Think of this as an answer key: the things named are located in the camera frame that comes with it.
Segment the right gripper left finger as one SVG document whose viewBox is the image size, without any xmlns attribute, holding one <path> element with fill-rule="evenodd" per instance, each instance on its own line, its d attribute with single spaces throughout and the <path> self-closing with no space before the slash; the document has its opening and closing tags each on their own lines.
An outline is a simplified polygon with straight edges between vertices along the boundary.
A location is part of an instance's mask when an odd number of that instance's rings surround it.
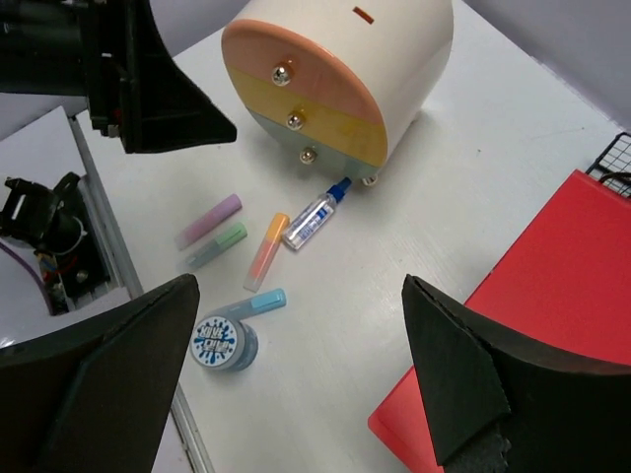
<svg viewBox="0 0 631 473">
<path fill-rule="evenodd" d="M 151 471 L 199 300 L 184 274 L 2 349 L 2 471 Z"/>
</svg>

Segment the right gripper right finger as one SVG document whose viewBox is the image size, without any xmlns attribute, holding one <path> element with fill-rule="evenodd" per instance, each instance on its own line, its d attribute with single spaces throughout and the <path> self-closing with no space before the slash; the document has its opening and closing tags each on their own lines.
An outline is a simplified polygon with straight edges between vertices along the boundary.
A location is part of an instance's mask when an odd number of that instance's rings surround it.
<svg viewBox="0 0 631 473">
<path fill-rule="evenodd" d="M 428 282 L 402 288 L 433 453 L 447 472 L 626 472 L 630 369 L 562 350 Z"/>
</svg>

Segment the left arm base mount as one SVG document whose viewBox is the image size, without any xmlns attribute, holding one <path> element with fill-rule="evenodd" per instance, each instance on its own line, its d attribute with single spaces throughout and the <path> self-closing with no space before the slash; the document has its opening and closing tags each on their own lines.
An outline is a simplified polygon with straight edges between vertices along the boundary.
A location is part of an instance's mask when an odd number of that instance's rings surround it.
<svg viewBox="0 0 631 473">
<path fill-rule="evenodd" d="M 74 172 L 52 188 L 18 177 L 1 180 L 1 238 L 34 254 L 30 272 L 52 316 L 75 309 L 111 280 L 80 182 Z"/>
</svg>

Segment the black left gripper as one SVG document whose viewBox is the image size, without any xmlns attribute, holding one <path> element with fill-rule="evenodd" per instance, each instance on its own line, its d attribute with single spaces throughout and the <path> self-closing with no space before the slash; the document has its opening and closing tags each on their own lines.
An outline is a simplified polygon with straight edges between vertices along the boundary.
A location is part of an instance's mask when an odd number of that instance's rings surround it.
<svg viewBox="0 0 631 473">
<path fill-rule="evenodd" d="M 109 137 L 120 129 L 128 154 L 237 139 L 234 123 L 176 66 L 147 1 L 3 1 L 1 91 L 82 97 L 93 127 Z"/>
</svg>

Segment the red folder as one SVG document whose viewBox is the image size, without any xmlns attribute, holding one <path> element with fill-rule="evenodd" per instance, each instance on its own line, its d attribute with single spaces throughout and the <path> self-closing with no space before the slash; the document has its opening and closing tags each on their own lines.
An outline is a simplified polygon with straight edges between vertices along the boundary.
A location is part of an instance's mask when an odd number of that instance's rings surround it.
<svg viewBox="0 0 631 473">
<path fill-rule="evenodd" d="M 461 304 L 630 369 L 630 200 L 572 173 Z M 410 471 L 447 472 L 433 453 L 413 364 L 368 424 Z"/>
</svg>

